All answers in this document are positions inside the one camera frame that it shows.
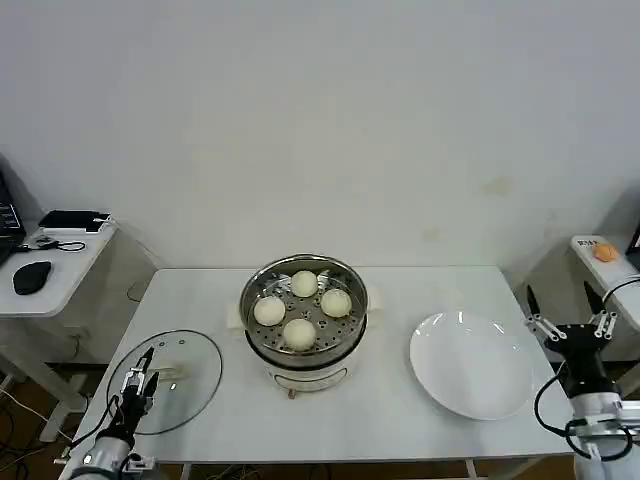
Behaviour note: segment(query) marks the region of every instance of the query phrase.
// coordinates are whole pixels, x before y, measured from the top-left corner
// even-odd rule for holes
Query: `computer mouse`
[[[20,267],[13,274],[13,289],[18,295],[31,295],[39,291],[47,282],[51,262],[35,262]]]

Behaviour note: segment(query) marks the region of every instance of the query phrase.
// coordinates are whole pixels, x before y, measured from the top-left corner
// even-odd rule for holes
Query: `white plate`
[[[528,355],[500,324],[480,315],[432,315],[413,333],[410,357],[427,392],[466,417],[506,418],[531,396]]]

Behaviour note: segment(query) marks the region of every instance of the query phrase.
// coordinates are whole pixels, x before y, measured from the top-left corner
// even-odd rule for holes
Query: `steamed bun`
[[[304,352],[313,347],[316,341],[316,329],[311,322],[296,318],[284,326],[282,337],[291,350]]]
[[[322,308],[325,315],[330,317],[344,317],[351,310],[351,297],[348,293],[337,288],[329,290],[322,296],[320,308]]]
[[[258,300],[253,307],[253,316],[260,325],[272,327],[284,318],[284,302],[278,297],[265,297]]]
[[[318,277],[308,270],[299,271],[291,277],[291,291],[296,297],[310,297],[318,291]]]

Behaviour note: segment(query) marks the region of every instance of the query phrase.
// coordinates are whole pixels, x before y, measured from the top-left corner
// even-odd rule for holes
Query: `laptop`
[[[22,220],[0,173],[0,265],[11,256],[15,246],[22,244],[25,235]]]

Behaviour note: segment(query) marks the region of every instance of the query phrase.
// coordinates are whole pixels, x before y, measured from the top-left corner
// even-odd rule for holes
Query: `robotic arm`
[[[544,346],[564,359],[558,375],[536,395],[534,410],[542,427],[565,438],[580,457],[613,462],[632,452],[633,438],[640,434],[640,402],[623,401],[618,386],[606,376],[600,352],[612,338],[617,314],[606,311],[602,299],[587,282],[585,291],[593,313],[589,323],[555,326],[541,316],[533,290],[527,287],[531,310],[527,319],[529,327],[538,327],[547,337]],[[564,387],[574,409],[574,418],[564,428],[558,428],[544,423],[538,406],[544,391],[558,379],[565,366],[568,375]],[[605,443],[602,441],[605,438],[623,438],[624,446],[616,452],[603,454],[599,445]]]
[[[135,445],[134,432],[142,417],[153,406],[153,395],[158,386],[157,372],[145,384],[152,358],[153,347],[127,372],[120,389],[122,402],[118,402],[114,396],[107,405],[107,411],[113,401],[117,407],[109,426],[96,435],[94,446],[84,455],[82,463],[71,471],[68,480],[121,479],[123,475],[140,474],[153,469],[153,459],[143,459],[140,455],[131,453]],[[92,433],[73,442],[70,448],[80,444]]]

